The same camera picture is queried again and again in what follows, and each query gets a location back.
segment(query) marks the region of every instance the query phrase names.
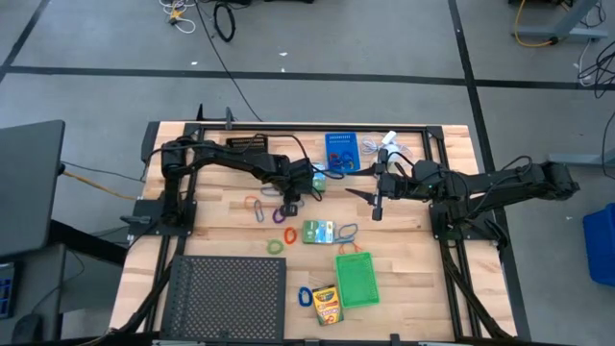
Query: green basket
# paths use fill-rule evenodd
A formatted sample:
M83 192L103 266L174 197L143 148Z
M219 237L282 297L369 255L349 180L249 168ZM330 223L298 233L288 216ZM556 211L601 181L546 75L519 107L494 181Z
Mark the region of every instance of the green basket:
M368 252L335 257L342 308L358 308L380 302L372 254Z

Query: concrete floor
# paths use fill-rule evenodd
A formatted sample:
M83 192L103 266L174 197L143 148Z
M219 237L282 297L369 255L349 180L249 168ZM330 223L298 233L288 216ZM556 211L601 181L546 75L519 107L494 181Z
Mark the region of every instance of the concrete floor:
M0 0L0 61L11 52L39 2ZM573 63L583 43L523 48L508 33L516 6L505 0L457 0L457 5L477 79L575 80ZM615 17L609 5L607 14ZM211 4L205 8L211 12ZM447 0L256 3L235 15L236 39L230 44L214 40L232 71L284 69L461 81L464 76ZM522 20L553 22L561 15L560 8L535 5L524 11ZM198 19L194 10L186 17ZM615 37L615 21L608 20L604 27ZM586 64L611 40L592 45ZM222 71L200 25L192 35L180 33L164 23L155 0L51 0L12 65ZM267 121L467 124L482 162L465 86L237 82ZM496 166L521 154L543 161L549 153L597 153L603 126L615 107L611 95L596 101L582 90L480 87ZM229 106L239 119L253 118L227 79L8 73L0 83L0 127L63 119L64 160L138 177L147 122L193 118L199 103L207 116L222 116ZM126 194L141 190L139 183L73 170ZM612 201L614 183L595 169L575 168L573 175L581 192L571 200L530 201L506 209L512 244L532 339L607 345L615 338L615 289L589 278L581 218ZM60 221L95 233L121 226L118 217L131 211L130 202L59 179L54 217ZM66 315L65 336L99 334L111 314L120 270L92 260L86 268L63 293L62 310L86 309ZM69 261L67 275L77 269Z

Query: yellow cable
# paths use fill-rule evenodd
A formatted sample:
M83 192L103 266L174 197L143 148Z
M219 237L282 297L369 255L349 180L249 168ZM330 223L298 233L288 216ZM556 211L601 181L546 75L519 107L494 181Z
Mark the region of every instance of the yellow cable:
M526 5L526 0L521 0L521 5L519 6L519 11L517 12L517 17L515 18L515 39L517 40L517 43L521 44L524 47L528 47L528 48L539 48L539 47L546 47L548 45L552 45L552 42L550 40L543 42L543 43L537 43L537 44L529 44L529 43L525 43L523 41L521 41L521 39L519 38L519 32L518 32L518 26L519 26L519 18L521 17L521 11L523 10L523 6Z
M66 172L66 171L64 171L62 174L63 174L63 175L65 175L65 176L67 176L67 177L70 177L70 178L75 178L75 179L77 179L78 181L80 181L80 182L82 182L82 183L86 183L86 184L88 184L88 185L90 185L90 186L92 186L92 187L96 187L96 188L98 188L98 189L101 189L101 190L103 190L103 191L105 191L105 192L107 192L107 193L112 194L112 195L113 195L113 196L115 196L115 197L119 197L119 198L123 198L123 199L131 200L131 201L135 201L135 200L136 200L136 198L135 198L135 197L124 196L123 194L117 193L117 192L115 192L115 191L111 191L111 190L109 190L108 188L106 188L106 187L104 187L104 186L100 186L100 185L98 185L98 184L94 183L93 181L91 181L91 180L89 180L89 179L87 179L87 178L80 177L80 176L78 176L78 175L75 175L75 174L72 174L72 173L69 173L69 172Z

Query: wooden table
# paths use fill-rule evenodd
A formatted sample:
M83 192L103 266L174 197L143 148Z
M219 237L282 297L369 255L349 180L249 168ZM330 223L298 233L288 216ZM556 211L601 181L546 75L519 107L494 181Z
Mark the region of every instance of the wooden table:
M160 123L155 147L182 135L183 130L183 122ZM478 173L468 128L443 126L443 131L451 168L468 174ZM206 131L206 138L223 144L227 137L253 134L254 131ZM325 161L324 133L298 131L292 134L303 142L312 161ZM365 135L379 138L374 133L358 133L357 137L360 140ZM419 135L399 134L397 139L411 150L413 161L425 157ZM270 137L269 152L288 155L292 161L302 157L300 148L291 138ZM369 166L374 156L361 155L361 167ZM343 322L320 327L314 308L299 306L297 292L303 285L315 288L336 284L333 258L338 245L295 242L279 255L286 257L287 263L284 338L388 340L390 334L396 333L402 340L454 340L440 251L431 234L428 204L385 201L383 220L372 221L372 208L344 190L353 187L373 191L375 180L372 177L328 179L322 202L304 196L306 205L299 209L299 215L276 225L271 214L280 206L282 198L260 195L261 187L261 183L248 173L218 165L201 169L195 197L198 200L195 230L187 241L185 254L266 257L269 256L265 250L267 240L283 239L283 230L288 226L301 230L306 219L330 219L338 225L356 222L359 225L357 244L374 258L381 296L378 305L346 309ZM156 199L162 189L160 155L155 155L143 197ZM244 208L247 195L260 197L264 222L258 223L254 211ZM111 327L122 326L149 292L159 247L159 236L144 236L130 250ZM172 240L167 260L174 247L175 240ZM500 326L516 334L498 251L488 241L480 240L466 241L466 249L475 292ZM160 325L165 295L163 292L160 297L155 330ZM465 300L458 291L457 297L464 333L470 335Z

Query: yellow crayon box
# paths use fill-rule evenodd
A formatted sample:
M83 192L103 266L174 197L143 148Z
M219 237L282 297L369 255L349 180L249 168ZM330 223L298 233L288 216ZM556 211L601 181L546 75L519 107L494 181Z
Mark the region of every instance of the yellow crayon box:
M327 326L344 320L342 306L335 285L316 288L311 291L314 307L321 326Z

